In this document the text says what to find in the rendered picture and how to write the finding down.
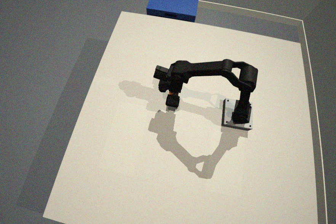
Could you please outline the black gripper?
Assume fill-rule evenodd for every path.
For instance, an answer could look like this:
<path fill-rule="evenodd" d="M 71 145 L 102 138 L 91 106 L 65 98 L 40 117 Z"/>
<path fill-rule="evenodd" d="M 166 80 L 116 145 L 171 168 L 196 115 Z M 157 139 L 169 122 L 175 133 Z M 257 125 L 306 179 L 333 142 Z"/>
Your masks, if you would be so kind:
<path fill-rule="evenodd" d="M 178 96 L 178 93 L 181 93 L 182 86 L 177 88 L 177 87 L 172 86 L 172 84 L 170 83 L 170 87 L 172 90 L 171 93 L 173 94 L 172 95 L 168 94 L 167 99 L 166 99 L 166 106 L 177 108 L 179 106 L 179 101 L 180 101 L 179 99 L 180 96 Z"/>

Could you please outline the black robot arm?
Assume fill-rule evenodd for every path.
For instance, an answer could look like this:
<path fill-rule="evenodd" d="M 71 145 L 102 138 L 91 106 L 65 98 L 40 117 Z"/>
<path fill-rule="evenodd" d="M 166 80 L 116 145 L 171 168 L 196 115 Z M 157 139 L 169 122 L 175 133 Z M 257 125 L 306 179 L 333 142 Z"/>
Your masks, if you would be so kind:
<path fill-rule="evenodd" d="M 239 68 L 239 79 L 232 72 L 232 68 Z M 165 68 L 157 65 L 154 78 L 159 79 L 158 88 L 160 92 L 166 92 L 171 87 L 181 87 L 188 83 L 189 78 L 195 76 L 222 76 L 226 78 L 240 92 L 240 100 L 236 100 L 232 119 L 234 124 L 250 123 L 251 109 L 250 94 L 256 88 L 258 69 L 245 62 L 234 62 L 229 59 L 214 62 L 190 63 L 187 60 L 178 60 Z"/>

